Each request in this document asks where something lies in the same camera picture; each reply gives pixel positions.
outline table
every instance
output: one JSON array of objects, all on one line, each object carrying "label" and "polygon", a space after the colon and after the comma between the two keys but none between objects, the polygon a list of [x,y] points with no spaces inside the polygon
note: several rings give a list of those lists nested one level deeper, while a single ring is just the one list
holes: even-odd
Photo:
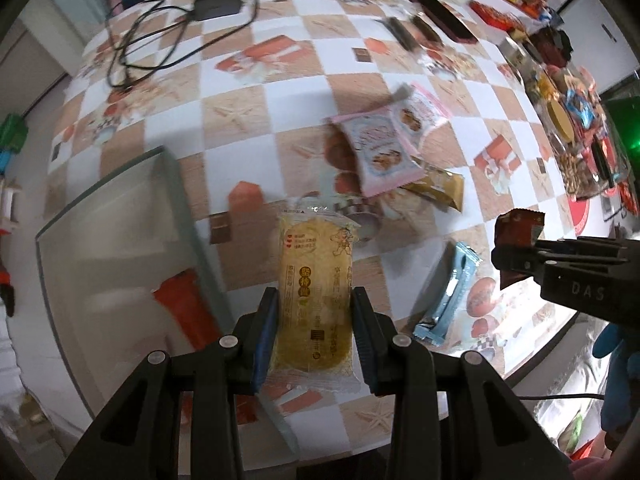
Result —
[{"label": "table", "polygon": [[[456,80],[425,70],[380,21],[406,18],[405,0],[260,0],[250,27],[127,94],[105,81],[110,49],[102,31],[66,91],[52,142],[46,216],[128,160],[164,145],[180,162],[197,231],[236,317],[255,310],[264,287],[276,285],[279,210],[302,196],[320,196],[337,210],[367,212],[376,225],[375,238],[354,250],[353,285],[365,286],[374,308],[399,330],[406,329],[442,238],[465,241],[482,263],[438,351],[475,349],[501,375],[510,375],[572,311],[541,300],[531,280],[498,292],[490,263],[495,218],[513,207],[539,209],[546,213],[543,236],[549,239],[574,237],[574,227],[562,177],[524,89],[509,77],[466,1],[441,1],[480,38],[462,45],[440,34],[466,55]],[[114,33],[126,32],[148,6],[117,16]],[[248,12],[245,7],[237,16],[190,24],[172,59],[244,22]],[[178,16],[155,16],[142,32]],[[152,38],[129,60],[161,60],[175,38]],[[436,94],[453,114],[450,124],[430,135],[423,155],[464,176],[462,213],[404,190],[362,199],[344,139],[327,124],[336,114],[385,104],[411,82]],[[474,161],[500,136],[521,162],[503,194]],[[302,460],[362,452],[390,439],[394,400],[369,395],[362,383],[357,392],[283,385],[270,395],[298,438]]]}]

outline power adapter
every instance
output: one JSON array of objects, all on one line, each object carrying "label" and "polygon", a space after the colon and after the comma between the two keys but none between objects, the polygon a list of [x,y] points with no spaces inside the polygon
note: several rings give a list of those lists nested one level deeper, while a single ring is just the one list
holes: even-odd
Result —
[{"label": "power adapter", "polygon": [[193,3],[192,17],[197,22],[238,14],[242,0],[196,0]]}]

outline blue glove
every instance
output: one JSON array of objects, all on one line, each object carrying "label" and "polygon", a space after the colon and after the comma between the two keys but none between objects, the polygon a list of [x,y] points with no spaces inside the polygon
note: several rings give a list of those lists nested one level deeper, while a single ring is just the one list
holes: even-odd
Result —
[{"label": "blue glove", "polygon": [[598,359],[611,354],[609,376],[600,413],[600,425],[607,433],[630,423],[637,406],[631,406],[630,380],[640,380],[640,333],[609,324],[593,345]]}]

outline green box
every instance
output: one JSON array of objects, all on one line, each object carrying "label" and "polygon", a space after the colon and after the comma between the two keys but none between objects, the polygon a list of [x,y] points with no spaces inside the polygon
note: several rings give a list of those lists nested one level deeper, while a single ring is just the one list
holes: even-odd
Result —
[{"label": "green box", "polygon": [[20,115],[7,115],[4,123],[0,126],[0,148],[20,153],[24,141],[27,139],[27,133],[29,133],[29,129]]}]

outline gold snack package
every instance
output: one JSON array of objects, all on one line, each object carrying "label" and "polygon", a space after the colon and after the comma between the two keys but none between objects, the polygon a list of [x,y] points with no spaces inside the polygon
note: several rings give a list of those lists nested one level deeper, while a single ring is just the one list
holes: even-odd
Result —
[{"label": "gold snack package", "polygon": [[357,390],[350,313],[358,225],[323,212],[280,218],[280,321],[270,378],[323,390]]},{"label": "gold snack package", "polygon": [[431,198],[462,213],[465,178],[460,174],[441,170],[427,163],[423,164],[423,169],[424,177],[402,188],[422,197]]}]

